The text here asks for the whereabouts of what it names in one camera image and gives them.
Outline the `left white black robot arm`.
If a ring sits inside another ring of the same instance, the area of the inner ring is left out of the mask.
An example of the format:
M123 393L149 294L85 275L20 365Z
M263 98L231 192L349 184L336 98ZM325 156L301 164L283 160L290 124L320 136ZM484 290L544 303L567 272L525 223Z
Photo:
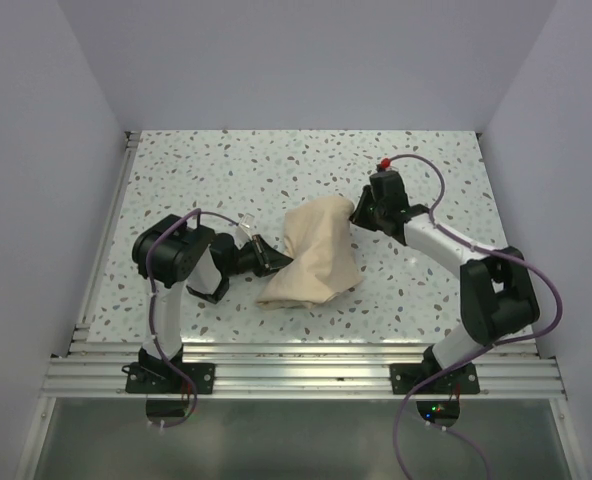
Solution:
M138 274L150 288L146 340L137 365L165 393L177 390L184 379L183 295L216 304L228 292L232 276L251 273L263 278L292 263L250 231L251 216L231 221L233 233L218 233L202 223L205 215L200 209L185 217L169 215L142 233L132 247Z

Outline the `beige cloth wrap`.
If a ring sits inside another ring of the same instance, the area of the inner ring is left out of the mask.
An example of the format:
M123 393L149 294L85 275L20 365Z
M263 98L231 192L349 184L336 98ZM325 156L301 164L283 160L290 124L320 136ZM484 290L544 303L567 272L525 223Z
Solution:
M284 218L285 254L291 263L276 273L256 299L267 310L325 304L359 285L363 277L352 249L352 201L314 199Z

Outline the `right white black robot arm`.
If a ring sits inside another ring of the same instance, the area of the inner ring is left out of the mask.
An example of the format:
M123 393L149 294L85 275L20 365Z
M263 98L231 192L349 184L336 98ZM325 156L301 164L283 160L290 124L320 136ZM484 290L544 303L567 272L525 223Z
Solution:
M380 167L370 176L350 221L421 252L459 282L461 323L423 353L421 379L430 391L446 391L457 380L455 364L539 318L520 250L474 247L456 230L434 224L428 207L409 203L398 172Z

